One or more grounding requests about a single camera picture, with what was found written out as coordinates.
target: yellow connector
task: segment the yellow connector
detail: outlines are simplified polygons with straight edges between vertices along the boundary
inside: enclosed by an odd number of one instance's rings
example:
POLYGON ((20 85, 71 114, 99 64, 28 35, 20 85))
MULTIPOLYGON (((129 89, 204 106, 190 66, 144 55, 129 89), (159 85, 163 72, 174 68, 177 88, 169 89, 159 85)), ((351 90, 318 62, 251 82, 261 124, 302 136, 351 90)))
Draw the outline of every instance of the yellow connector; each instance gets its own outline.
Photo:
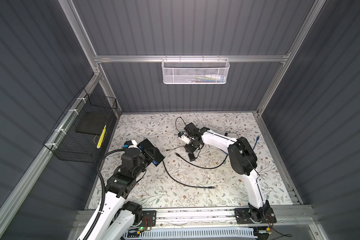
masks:
POLYGON ((100 147, 101 147, 101 144, 103 143, 104 135, 106 134, 106 127, 107 127, 107 125, 104 125, 103 132, 101 133, 100 138, 99 138, 99 141, 98 141, 98 143, 97 143, 97 148, 100 148, 100 147))

